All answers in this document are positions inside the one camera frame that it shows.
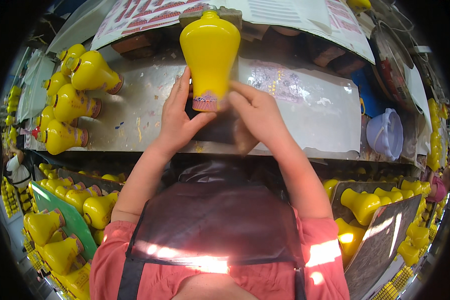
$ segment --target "red shirt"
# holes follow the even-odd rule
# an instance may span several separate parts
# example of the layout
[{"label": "red shirt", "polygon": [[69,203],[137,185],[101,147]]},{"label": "red shirt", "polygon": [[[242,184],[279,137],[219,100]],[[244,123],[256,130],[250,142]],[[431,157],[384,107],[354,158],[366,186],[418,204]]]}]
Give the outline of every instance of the red shirt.
[{"label": "red shirt", "polygon": [[437,192],[435,193],[435,197],[428,196],[426,198],[429,202],[440,202],[445,198],[445,195],[447,195],[447,189],[445,189],[444,183],[442,182],[442,179],[438,178],[437,176],[433,177],[432,184],[437,185]]},{"label": "red shirt", "polygon": [[[296,225],[305,260],[305,292],[308,300],[348,300],[347,283],[338,245],[338,226],[331,218],[300,219]],[[90,296],[116,300],[125,263],[125,252],[136,225],[126,221],[110,223],[104,231],[91,264]],[[228,275],[237,285],[260,300],[294,300],[295,271],[292,262],[274,262],[229,267]],[[186,266],[146,263],[137,299],[171,299],[183,279],[203,270]]]}]

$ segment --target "person's right hand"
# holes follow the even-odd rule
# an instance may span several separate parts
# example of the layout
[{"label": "person's right hand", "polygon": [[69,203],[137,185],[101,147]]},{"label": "person's right hand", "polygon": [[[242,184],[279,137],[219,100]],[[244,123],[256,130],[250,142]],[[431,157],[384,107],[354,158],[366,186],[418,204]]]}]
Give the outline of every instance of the person's right hand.
[{"label": "person's right hand", "polygon": [[290,135],[275,98],[256,88],[231,81],[230,104],[239,113],[250,133],[271,150]]}]

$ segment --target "transparent plastic sheet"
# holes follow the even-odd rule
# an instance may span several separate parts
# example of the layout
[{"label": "transparent plastic sheet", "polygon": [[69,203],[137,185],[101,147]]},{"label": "transparent plastic sheet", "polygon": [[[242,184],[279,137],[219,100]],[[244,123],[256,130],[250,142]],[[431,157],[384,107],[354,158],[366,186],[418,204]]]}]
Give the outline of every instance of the transparent plastic sheet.
[{"label": "transparent plastic sheet", "polygon": [[[352,80],[241,57],[238,78],[275,97],[288,131],[302,149],[360,151],[360,98]],[[267,150],[262,143],[255,149]]]}]

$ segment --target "dark plastic apron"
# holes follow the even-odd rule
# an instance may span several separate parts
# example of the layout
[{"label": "dark plastic apron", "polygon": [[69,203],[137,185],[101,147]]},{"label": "dark plastic apron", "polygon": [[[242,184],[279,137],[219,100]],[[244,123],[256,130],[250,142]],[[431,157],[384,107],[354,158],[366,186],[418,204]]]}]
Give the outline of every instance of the dark plastic apron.
[{"label": "dark plastic apron", "polygon": [[306,299],[293,208],[263,185],[223,180],[175,183],[147,201],[126,251],[118,299],[137,299],[145,264],[199,266],[195,258],[203,256],[228,266],[294,262],[295,299]]}]

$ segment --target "white paper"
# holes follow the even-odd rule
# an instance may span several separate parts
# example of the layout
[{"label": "white paper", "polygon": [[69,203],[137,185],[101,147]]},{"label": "white paper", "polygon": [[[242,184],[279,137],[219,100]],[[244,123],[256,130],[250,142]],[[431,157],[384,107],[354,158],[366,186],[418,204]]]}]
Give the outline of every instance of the white paper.
[{"label": "white paper", "polygon": [[405,83],[408,88],[413,102],[423,111],[423,120],[418,120],[418,142],[417,153],[427,155],[430,153],[430,135],[432,134],[432,121],[430,119],[429,105],[427,102],[427,95],[423,87],[422,78],[418,68],[413,65],[413,69],[403,65],[405,73]]},{"label": "white paper", "polygon": [[375,64],[365,33],[351,9],[339,0],[117,0],[91,42],[96,50],[151,28],[173,25],[179,15],[207,4],[240,10],[254,24],[300,29],[328,39]]},{"label": "white paper", "polygon": [[[360,98],[353,81],[241,57],[238,78],[275,97],[288,131],[302,149],[359,152]],[[255,149],[267,150],[261,143]]]}]

